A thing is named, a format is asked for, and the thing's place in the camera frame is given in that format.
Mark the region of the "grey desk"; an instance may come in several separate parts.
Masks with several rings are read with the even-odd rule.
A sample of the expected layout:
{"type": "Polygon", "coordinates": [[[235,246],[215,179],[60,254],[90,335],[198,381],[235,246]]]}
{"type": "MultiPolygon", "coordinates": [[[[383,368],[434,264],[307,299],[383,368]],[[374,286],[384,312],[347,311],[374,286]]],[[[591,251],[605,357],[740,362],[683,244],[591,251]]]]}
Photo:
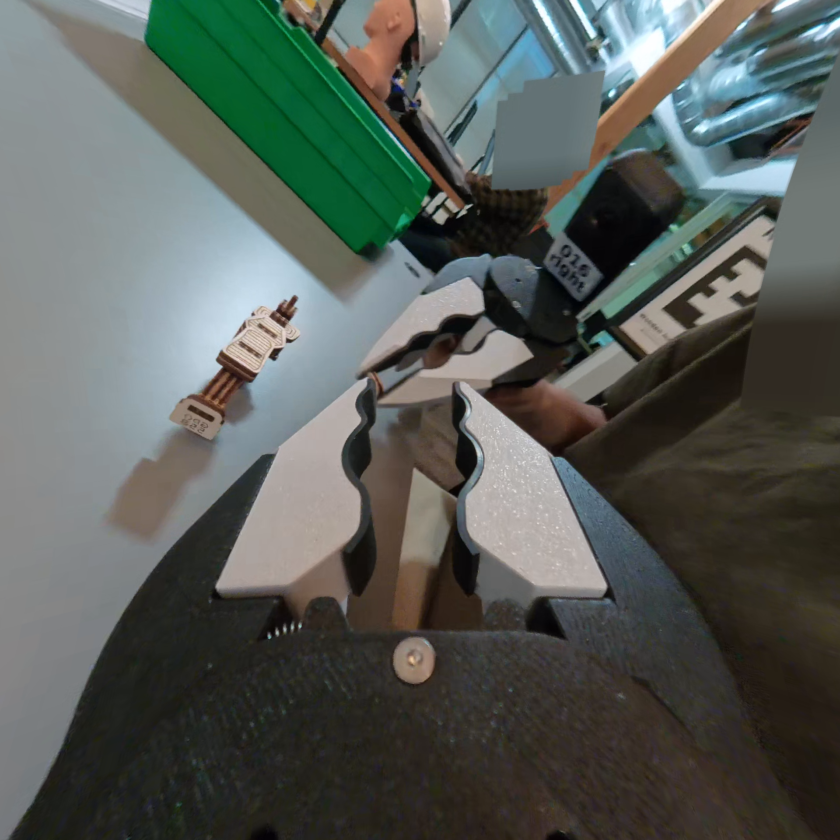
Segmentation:
{"type": "Polygon", "coordinates": [[[167,551],[422,289],[356,255],[95,2],[2,2],[2,838],[167,551]],[[300,338],[213,440],[170,422],[258,307],[300,338]]]}

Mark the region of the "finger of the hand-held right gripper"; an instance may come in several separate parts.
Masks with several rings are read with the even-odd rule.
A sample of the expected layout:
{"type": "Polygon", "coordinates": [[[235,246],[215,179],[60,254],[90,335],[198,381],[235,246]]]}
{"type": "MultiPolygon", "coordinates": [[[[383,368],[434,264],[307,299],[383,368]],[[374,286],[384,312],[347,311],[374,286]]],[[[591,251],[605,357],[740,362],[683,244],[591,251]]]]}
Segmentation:
{"type": "Polygon", "coordinates": [[[534,359],[525,342],[498,329],[488,332],[476,349],[452,353],[437,367],[426,366],[426,354],[426,350],[410,353],[408,360],[377,374],[380,405],[405,407],[441,403],[451,396],[457,382],[465,382],[483,392],[534,359]]]}
{"type": "Polygon", "coordinates": [[[403,372],[446,339],[462,338],[486,312],[484,286],[493,258],[459,258],[448,263],[374,343],[358,378],[403,372]]]}

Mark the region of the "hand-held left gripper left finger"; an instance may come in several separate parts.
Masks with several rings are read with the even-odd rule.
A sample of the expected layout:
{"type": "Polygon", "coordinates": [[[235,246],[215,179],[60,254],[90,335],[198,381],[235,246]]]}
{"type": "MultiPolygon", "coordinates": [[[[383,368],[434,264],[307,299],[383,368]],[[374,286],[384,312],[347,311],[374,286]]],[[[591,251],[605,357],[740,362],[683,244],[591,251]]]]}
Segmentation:
{"type": "Polygon", "coordinates": [[[375,570],[371,462],[377,388],[365,377],[277,450],[217,580],[224,599],[280,597],[306,608],[361,595],[375,570]]]}

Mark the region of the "green plastic bin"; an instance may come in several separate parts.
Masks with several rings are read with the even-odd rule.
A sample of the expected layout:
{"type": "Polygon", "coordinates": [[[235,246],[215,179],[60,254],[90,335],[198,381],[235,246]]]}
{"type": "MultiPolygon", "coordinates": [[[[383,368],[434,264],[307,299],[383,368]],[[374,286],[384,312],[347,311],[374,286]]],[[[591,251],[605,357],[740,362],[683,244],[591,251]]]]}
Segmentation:
{"type": "Polygon", "coordinates": [[[280,6],[153,1],[144,41],[353,252],[418,215],[430,178],[280,6]]]}

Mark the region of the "black framed marker sign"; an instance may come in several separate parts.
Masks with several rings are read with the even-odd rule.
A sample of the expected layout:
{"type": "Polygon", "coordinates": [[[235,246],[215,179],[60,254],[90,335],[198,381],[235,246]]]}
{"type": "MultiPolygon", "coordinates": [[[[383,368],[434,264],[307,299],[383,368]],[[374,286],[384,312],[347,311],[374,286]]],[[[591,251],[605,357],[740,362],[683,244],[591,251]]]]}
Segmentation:
{"type": "Polygon", "coordinates": [[[762,198],[606,323],[636,360],[758,299],[781,200],[762,198]]]}

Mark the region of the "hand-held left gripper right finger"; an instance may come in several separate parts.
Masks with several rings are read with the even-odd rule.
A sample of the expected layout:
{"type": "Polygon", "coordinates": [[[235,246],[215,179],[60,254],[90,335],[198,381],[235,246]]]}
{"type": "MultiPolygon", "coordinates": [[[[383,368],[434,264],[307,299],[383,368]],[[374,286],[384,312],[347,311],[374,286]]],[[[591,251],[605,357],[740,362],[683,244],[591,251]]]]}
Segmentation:
{"type": "Polygon", "coordinates": [[[453,388],[455,580],[482,602],[601,600],[607,582],[550,452],[466,382],[453,388]]]}

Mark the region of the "person's olive shirt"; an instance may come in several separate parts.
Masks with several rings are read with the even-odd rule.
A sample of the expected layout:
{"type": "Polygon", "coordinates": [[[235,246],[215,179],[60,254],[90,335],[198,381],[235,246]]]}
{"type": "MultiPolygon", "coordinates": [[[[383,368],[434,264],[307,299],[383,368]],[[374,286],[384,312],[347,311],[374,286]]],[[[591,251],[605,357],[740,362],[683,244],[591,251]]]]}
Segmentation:
{"type": "Polygon", "coordinates": [[[838,838],[839,424],[742,408],[755,309],[639,362],[563,456],[690,591],[773,772],[838,838]]]}

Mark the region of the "black bag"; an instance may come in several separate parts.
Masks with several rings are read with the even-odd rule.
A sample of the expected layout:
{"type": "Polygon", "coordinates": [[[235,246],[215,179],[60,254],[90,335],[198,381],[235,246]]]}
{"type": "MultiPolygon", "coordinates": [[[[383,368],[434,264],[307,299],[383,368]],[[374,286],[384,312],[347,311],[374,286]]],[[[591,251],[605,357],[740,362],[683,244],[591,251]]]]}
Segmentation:
{"type": "Polygon", "coordinates": [[[444,177],[447,184],[454,188],[458,197],[470,204],[471,191],[466,168],[434,121],[424,111],[416,109],[404,113],[399,123],[429,163],[444,177]]]}

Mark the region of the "mannequin head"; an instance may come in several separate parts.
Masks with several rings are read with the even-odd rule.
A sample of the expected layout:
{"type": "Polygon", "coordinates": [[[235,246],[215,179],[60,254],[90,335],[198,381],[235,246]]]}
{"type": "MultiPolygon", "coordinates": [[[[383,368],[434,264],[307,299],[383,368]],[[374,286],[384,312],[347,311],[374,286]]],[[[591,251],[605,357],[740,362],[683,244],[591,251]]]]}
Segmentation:
{"type": "Polygon", "coordinates": [[[368,42],[363,52],[370,59],[371,88],[390,87],[406,45],[416,35],[417,17],[411,1],[377,1],[364,23],[368,42]]]}

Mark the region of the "white hard hat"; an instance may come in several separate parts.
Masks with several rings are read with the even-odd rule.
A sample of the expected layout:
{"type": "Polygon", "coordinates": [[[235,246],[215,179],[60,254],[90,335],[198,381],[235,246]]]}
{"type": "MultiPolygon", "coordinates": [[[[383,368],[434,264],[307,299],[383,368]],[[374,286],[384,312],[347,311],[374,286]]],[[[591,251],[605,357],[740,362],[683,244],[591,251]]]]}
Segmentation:
{"type": "Polygon", "coordinates": [[[420,68],[436,60],[443,50],[451,26],[449,1],[411,1],[414,31],[406,46],[412,63],[420,68]]]}

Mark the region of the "wooden model figure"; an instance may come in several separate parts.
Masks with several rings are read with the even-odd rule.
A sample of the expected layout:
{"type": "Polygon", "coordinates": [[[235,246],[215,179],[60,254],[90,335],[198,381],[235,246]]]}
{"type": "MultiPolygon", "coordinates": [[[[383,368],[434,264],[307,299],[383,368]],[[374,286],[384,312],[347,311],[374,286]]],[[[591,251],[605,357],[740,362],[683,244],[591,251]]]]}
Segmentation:
{"type": "Polygon", "coordinates": [[[170,422],[202,439],[213,440],[237,392],[300,338],[301,332],[292,322],[297,311],[298,296],[281,301],[273,309],[261,306],[253,310],[219,351],[215,376],[200,392],[175,405],[170,422]]]}

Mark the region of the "person's right hand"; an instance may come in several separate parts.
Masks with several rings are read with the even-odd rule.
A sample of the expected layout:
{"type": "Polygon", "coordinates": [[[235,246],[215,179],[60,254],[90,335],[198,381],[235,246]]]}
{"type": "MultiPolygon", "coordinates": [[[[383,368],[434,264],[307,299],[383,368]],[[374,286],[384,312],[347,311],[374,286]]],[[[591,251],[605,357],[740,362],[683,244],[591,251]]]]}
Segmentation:
{"type": "Polygon", "coordinates": [[[546,381],[494,387],[485,398],[552,455],[561,455],[607,422],[600,407],[546,381]]]}

